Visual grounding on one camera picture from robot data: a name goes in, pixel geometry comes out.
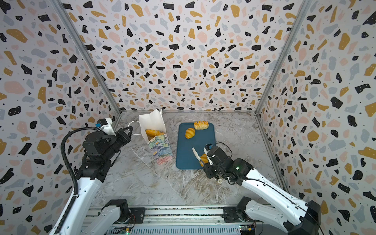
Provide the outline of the white metal tongs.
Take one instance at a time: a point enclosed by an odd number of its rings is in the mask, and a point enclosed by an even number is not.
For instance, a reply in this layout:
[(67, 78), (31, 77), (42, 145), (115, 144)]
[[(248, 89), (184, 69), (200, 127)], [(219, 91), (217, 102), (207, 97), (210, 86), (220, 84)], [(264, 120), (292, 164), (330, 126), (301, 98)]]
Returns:
[[(195, 148), (192, 148), (192, 151), (193, 151), (193, 154), (194, 156), (196, 157), (196, 159), (200, 162), (200, 156), (198, 155), (197, 151), (195, 150)], [(218, 183), (218, 184), (222, 184), (223, 183), (223, 180), (220, 179), (218, 176), (214, 176), (213, 179), (215, 179), (215, 181)]]

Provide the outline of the large seeded oval bread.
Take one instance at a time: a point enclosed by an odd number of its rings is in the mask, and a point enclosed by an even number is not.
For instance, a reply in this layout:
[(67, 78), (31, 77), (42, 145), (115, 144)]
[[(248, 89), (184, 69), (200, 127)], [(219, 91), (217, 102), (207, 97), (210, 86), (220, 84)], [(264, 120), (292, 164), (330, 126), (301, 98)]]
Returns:
[(152, 129), (146, 129), (146, 135), (148, 140), (152, 140), (156, 136), (164, 135), (164, 132), (158, 131), (158, 130), (152, 130)]

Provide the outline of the floral paper bag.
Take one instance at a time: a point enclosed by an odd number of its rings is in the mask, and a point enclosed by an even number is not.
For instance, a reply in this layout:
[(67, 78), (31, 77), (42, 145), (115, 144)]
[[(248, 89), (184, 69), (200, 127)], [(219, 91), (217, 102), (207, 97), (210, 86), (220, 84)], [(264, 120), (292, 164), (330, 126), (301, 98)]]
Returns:
[(132, 123), (139, 124), (141, 132), (135, 135), (143, 137), (158, 165), (173, 159), (166, 126), (160, 110), (156, 109), (149, 114), (139, 115), (139, 120), (131, 121), (128, 126), (131, 126)]

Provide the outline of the rectangular pastry bread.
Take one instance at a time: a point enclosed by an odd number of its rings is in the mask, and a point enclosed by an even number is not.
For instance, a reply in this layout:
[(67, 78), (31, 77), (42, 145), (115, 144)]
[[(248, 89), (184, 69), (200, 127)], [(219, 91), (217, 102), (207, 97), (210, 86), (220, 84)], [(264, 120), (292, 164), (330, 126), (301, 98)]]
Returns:
[(209, 128), (209, 123), (207, 121), (196, 121), (194, 122), (195, 130), (205, 130)]

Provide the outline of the small striped bun top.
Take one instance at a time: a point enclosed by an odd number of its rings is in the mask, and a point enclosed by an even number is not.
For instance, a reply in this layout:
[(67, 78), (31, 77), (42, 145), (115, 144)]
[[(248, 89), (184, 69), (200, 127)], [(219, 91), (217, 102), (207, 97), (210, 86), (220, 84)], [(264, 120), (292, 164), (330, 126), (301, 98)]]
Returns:
[(191, 139), (195, 136), (196, 130), (194, 128), (188, 128), (185, 132), (185, 138)]

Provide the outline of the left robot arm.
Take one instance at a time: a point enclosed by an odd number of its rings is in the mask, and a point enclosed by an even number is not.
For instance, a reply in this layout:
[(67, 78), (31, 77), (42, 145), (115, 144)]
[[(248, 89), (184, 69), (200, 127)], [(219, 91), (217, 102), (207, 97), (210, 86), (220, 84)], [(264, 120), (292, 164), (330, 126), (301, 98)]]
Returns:
[[(65, 145), (70, 136), (86, 130), (90, 131), (83, 142), (86, 152), (80, 168), (74, 171), (67, 158)], [(103, 127), (83, 127), (69, 132), (63, 138), (61, 155), (73, 182), (73, 192), (50, 232), (52, 235), (78, 235), (82, 232), (91, 202), (112, 166), (111, 159), (131, 141), (132, 132), (132, 126), (121, 128), (114, 134), (109, 134)]]

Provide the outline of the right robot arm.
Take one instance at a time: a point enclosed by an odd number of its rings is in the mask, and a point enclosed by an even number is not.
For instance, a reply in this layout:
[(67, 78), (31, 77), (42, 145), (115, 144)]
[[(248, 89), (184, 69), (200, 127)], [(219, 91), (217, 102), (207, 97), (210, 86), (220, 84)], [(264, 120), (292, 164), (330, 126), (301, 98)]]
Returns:
[(280, 229), (288, 235), (319, 235), (321, 207), (314, 201), (290, 195), (264, 177), (256, 168), (243, 159), (233, 160), (222, 148), (208, 144), (204, 148), (207, 162), (203, 170), (209, 179), (225, 180), (230, 185), (239, 185), (260, 196), (268, 205), (243, 197), (236, 206), (235, 220), (242, 222), (261, 221)]

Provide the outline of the teal tray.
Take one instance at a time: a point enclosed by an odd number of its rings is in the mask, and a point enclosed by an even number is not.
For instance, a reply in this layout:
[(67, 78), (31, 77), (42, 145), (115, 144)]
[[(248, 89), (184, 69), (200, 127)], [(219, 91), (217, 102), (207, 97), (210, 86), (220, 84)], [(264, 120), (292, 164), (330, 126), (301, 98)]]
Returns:
[(204, 154), (205, 145), (215, 145), (216, 140), (214, 125), (209, 122), (208, 129), (196, 130), (195, 136), (190, 139), (187, 139), (185, 137), (185, 133), (189, 128), (194, 128), (193, 122), (183, 122), (179, 125), (176, 152), (176, 167), (180, 170), (202, 169), (202, 166), (195, 157), (192, 148), (196, 150), (200, 157)]

